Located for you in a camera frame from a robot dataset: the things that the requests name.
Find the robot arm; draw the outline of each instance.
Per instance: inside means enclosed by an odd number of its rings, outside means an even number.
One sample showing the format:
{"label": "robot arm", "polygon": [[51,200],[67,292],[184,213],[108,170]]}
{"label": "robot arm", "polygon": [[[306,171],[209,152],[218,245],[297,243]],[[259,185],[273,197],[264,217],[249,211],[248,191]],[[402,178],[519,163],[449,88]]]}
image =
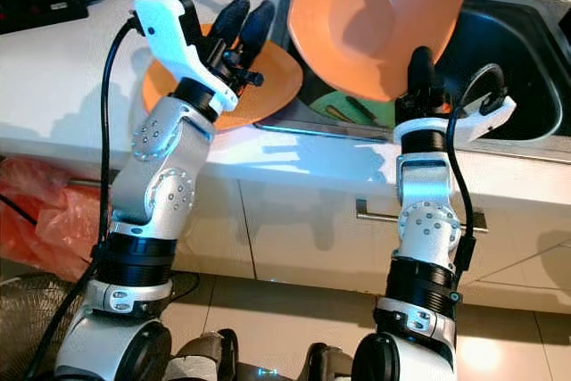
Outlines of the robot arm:
{"label": "robot arm", "polygon": [[170,333],[158,317],[170,302],[176,242],[213,123],[236,107],[247,84],[263,81],[248,68],[266,40],[274,6],[263,2],[246,19],[249,8],[248,0],[234,0],[203,36],[190,0],[135,2],[139,29],[178,86],[136,129],[131,157],[113,182],[109,234],[58,353],[56,379],[162,378]]}
{"label": "robot arm", "polygon": [[[385,296],[374,312],[377,331],[355,354],[352,379],[358,381],[457,379],[457,286],[475,239],[461,236],[451,206],[449,115],[442,112],[446,100],[434,84],[426,48],[413,54],[409,81],[409,94],[397,102],[400,124],[394,131],[402,147],[397,159],[401,245],[393,252]],[[477,99],[464,107],[456,139],[473,140],[503,124],[516,107],[505,93],[499,66],[483,67],[462,97]]]}

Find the white countertop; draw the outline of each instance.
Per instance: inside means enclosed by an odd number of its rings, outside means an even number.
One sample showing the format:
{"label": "white countertop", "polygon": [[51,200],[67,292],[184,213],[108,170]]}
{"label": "white countertop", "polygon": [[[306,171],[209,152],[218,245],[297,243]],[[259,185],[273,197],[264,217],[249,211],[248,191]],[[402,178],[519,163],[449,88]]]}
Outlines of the white countertop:
{"label": "white countertop", "polygon": [[[193,0],[201,22],[231,0]],[[261,0],[251,0],[252,6]],[[101,156],[99,92],[112,38],[133,0],[104,0],[85,20],[0,36],[0,154],[47,158],[96,174]],[[130,132],[145,115],[142,77],[151,63],[134,32],[113,65],[112,166],[128,158]],[[253,126],[219,134],[206,172],[232,178],[393,195],[396,145],[268,132]],[[478,153],[459,162],[474,195],[571,205],[571,168]]]}

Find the red plastic bag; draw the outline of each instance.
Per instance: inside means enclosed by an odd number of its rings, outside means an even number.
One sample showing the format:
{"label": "red plastic bag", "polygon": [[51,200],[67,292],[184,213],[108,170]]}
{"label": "red plastic bag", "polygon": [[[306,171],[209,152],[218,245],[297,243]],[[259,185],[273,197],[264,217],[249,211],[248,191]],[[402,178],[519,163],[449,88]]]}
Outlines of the red plastic bag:
{"label": "red plastic bag", "polygon": [[69,186],[65,171],[35,160],[0,162],[0,194],[37,220],[34,227],[0,202],[0,256],[76,281],[99,228],[99,189]]}

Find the metal handle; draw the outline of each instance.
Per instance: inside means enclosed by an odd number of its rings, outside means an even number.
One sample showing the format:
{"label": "metal handle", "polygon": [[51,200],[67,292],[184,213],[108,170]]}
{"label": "metal handle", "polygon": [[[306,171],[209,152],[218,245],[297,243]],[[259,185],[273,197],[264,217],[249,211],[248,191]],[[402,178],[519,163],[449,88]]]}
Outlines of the metal handle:
{"label": "metal handle", "polygon": [[[375,220],[388,223],[397,223],[399,221],[399,217],[392,214],[368,212],[367,200],[360,198],[355,200],[355,211],[357,212],[357,219]],[[462,230],[465,229],[466,225],[462,224]],[[474,232],[479,232],[481,234],[487,234],[490,232],[488,229],[488,224],[485,220],[485,215],[481,211],[474,211]]]}

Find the tiled floor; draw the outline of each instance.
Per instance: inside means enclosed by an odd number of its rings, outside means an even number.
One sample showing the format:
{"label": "tiled floor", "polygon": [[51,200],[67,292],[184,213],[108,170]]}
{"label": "tiled floor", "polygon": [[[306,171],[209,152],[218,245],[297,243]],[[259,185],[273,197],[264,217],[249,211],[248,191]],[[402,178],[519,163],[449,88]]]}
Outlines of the tiled floor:
{"label": "tiled floor", "polygon": [[[241,361],[297,378],[314,342],[353,354],[372,329],[373,305],[370,295],[203,276],[163,319],[175,351],[204,330],[232,327]],[[459,381],[570,379],[571,316],[466,305],[458,326]]]}

